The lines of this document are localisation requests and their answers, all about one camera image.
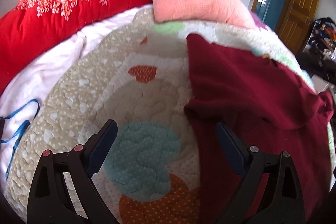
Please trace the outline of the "red floral duvet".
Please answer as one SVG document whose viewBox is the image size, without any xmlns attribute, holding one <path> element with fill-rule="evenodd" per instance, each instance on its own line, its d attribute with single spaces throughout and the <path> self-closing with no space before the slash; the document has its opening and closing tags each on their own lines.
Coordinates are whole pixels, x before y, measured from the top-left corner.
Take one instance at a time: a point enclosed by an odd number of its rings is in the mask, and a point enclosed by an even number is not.
<svg viewBox="0 0 336 224">
<path fill-rule="evenodd" d="M 19 0 L 1 17 L 1 91 L 29 63 L 88 24 L 151 0 Z"/>
</svg>

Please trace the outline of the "cluttered clothes rack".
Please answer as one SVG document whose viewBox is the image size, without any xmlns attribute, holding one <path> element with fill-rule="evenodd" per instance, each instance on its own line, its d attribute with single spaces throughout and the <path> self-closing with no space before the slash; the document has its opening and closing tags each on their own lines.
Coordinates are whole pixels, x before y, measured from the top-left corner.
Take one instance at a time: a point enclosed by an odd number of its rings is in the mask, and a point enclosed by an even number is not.
<svg viewBox="0 0 336 224">
<path fill-rule="evenodd" d="M 335 85 L 335 21 L 319 18 L 309 28 L 309 37 L 296 59 L 310 77 L 316 75 Z"/>
</svg>

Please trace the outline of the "white bed sheet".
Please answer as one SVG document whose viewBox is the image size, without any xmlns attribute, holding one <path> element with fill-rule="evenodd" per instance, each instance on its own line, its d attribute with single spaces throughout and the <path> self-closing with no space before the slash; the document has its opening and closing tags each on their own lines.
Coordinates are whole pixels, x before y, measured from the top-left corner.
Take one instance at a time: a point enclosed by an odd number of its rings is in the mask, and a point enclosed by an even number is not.
<svg viewBox="0 0 336 224">
<path fill-rule="evenodd" d="M 109 33 L 130 23 L 139 10 L 151 7 L 152 5 L 144 5 L 126 10 L 83 27 L 70 38 L 37 57 L 14 77 L 1 95 L 1 117 L 5 118 L 20 107 L 23 109 L 13 118 L 1 121 L 1 139 L 9 140 L 8 143 L 1 144 L 2 185 L 6 183 L 5 173 L 17 140 L 17 137 L 13 136 L 14 133 L 25 120 L 32 121 L 37 106 L 43 104 L 60 77 L 99 45 Z"/>
</svg>

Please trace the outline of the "dark red knit garment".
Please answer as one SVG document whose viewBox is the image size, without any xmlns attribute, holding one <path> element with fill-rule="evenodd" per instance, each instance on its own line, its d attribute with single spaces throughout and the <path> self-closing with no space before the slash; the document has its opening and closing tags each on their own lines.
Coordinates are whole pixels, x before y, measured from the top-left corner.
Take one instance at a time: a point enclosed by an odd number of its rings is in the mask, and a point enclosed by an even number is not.
<svg viewBox="0 0 336 224">
<path fill-rule="evenodd" d="M 251 51 L 209 43 L 197 34 L 186 40 L 193 96 L 185 114 L 199 150 L 201 223 L 219 218 L 240 182 L 216 135 L 219 122 L 263 152 L 291 154 L 310 218 L 330 190 L 331 94 L 315 93 L 285 65 Z"/>
</svg>

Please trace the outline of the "patchwork heart quilt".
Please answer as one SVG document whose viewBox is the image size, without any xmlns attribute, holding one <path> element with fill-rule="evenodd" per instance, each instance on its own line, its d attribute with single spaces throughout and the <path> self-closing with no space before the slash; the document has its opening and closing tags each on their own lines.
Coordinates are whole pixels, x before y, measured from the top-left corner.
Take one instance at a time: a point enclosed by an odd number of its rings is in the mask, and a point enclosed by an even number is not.
<svg viewBox="0 0 336 224">
<path fill-rule="evenodd" d="M 64 73 L 27 129 L 4 190 L 20 220 L 27 223 L 31 183 L 43 151 L 68 152 L 112 119 L 117 137 L 92 181 L 117 223 L 201 223 L 199 150 L 185 114 L 193 96 L 190 34 L 277 61 L 318 93 L 267 28 L 203 20 L 158 24 L 152 9 L 141 9 Z M 76 213 L 85 217 L 71 175 L 64 179 Z M 263 176 L 247 217 L 256 213 L 266 181 Z"/>
</svg>

